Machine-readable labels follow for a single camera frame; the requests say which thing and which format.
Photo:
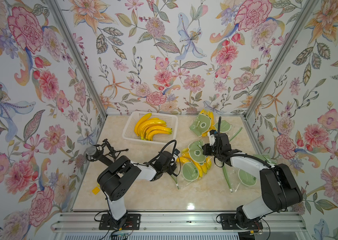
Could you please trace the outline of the zip-top bag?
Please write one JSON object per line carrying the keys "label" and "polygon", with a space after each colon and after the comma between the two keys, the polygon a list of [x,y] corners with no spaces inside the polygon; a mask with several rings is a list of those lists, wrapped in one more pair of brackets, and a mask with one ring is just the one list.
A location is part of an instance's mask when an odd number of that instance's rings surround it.
{"label": "zip-top bag", "polygon": [[[259,182],[259,172],[261,170],[272,168],[276,162],[269,158],[269,155],[249,155],[243,153],[233,154],[230,158],[222,159],[223,173],[231,193],[236,192],[240,185],[252,187]],[[228,173],[227,166],[233,167],[234,176],[238,177],[240,182],[233,184],[231,175]]]}
{"label": "zip-top bag", "polygon": [[178,190],[199,184],[212,169],[213,157],[204,155],[204,145],[203,140],[194,141],[177,156],[178,169],[172,179]]}
{"label": "zip-top bag", "polygon": [[213,112],[201,110],[190,125],[189,130],[197,137],[206,137],[210,131],[217,131],[218,128],[220,128],[221,133],[228,134],[233,129],[233,125],[226,120],[221,120],[219,124],[215,121]]}

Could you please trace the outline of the yellow banana bunch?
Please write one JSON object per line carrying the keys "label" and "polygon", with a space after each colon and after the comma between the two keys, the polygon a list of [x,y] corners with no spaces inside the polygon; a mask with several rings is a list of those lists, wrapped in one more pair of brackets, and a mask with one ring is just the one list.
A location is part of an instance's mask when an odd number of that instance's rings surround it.
{"label": "yellow banana bunch", "polygon": [[139,137],[145,141],[152,141],[155,135],[171,135],[172,133],[173,130],[167,127],[167,123],[158,118],[148,119],[139,127]]}

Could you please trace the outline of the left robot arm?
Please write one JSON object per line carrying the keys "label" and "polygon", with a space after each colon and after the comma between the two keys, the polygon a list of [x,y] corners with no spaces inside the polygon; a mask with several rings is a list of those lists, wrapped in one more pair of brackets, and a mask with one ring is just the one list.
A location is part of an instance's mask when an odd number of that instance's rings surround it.
{"label": "left robot arm", "polygon": [[136,180],[154,182],[164,174],[175,173],[177,164],[174,155],[161,151],[144,164],[134,163],[128,157],[121,156],[98,176],[97,183],[106,196],[114,221],[124,219],[127,215],[124,195]]}

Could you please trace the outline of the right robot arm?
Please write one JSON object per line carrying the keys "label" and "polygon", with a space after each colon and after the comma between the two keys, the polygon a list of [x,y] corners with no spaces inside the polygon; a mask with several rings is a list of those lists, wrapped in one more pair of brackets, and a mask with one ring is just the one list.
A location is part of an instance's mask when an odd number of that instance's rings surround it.
{"label": "right robot arm", "polygon": [[236,223],[242,228],[261,217],[287,209],[302,202],[303,196],[290,168],[232,149],[227,134],[211,130],[203,155],[212,156],[223,165],[240,169],[260,181],[261,196],[236,210]]}

